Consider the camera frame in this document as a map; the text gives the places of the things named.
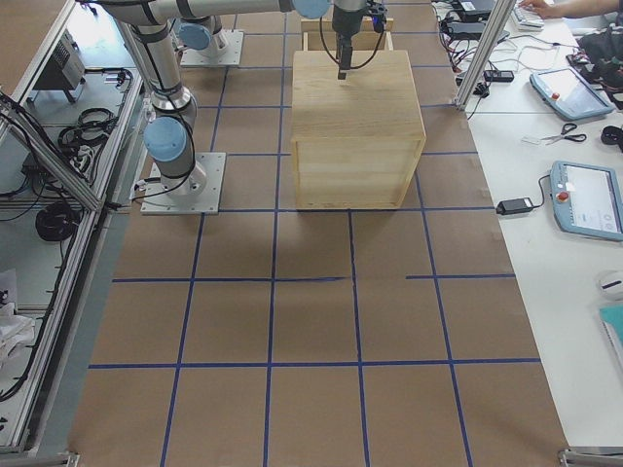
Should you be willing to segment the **person's hand at keyboard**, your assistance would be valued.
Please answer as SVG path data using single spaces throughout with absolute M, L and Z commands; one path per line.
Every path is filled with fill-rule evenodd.
M 519 6 L 527 11 L 531 11 L 542 19 L 560 18 L 562 14 L 555 4 L 550 4 L 543 0 L 523 0 Z

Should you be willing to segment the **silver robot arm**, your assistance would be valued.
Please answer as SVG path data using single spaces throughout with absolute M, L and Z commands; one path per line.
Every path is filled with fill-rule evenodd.
M 186 48 L 207 56 L 223 54 L 228 47 L 220 16 L 183 18 L 177 37 Z
M 104 10 L 130 29 L 133 58 L 144 65 L 143 79 L 151 88 L 156 119 L 147 125 L 144 142 L 160 173 L 166 194 L 198 194 L 207 181 L 197 161 L 193 140 L 196 100 L 182 83 L 180 67 L 169 33 L 169 21 L 181 20 L 193 31 L 183 44 L 208 48 L 218 33 L 222 15 L 297 12 L 308 19 L 322 19 L 333 11 L 332 28 L 337 39 L 339 77 L 351 69 L 352 38 L 362 20 L 371 15 L 370 1 L 101 1 Z

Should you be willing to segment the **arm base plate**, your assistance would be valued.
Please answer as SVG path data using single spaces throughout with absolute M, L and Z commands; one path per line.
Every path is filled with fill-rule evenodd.
M 225 153 L 196 153 L 196 167 L 178 188 L 179 181 L 162 177 L 153 162 L 150 176 L 158 181 L 146 187 L 140 212 L 144 215 L 216 215 L 219 212 Z
M 184 25 L 178 33 L 182 46 L 181 65 L 187 68 L 239 66 L 244 33 L 221 29 L 211 34 L 205 27 Z

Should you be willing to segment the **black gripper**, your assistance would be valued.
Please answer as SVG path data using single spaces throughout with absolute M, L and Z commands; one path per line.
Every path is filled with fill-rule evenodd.
M 344 80 L 351 68 L 352 37 L 360 31 L 364 0 L 334 0 L 332 28 L 336 34 L 338 79 Z

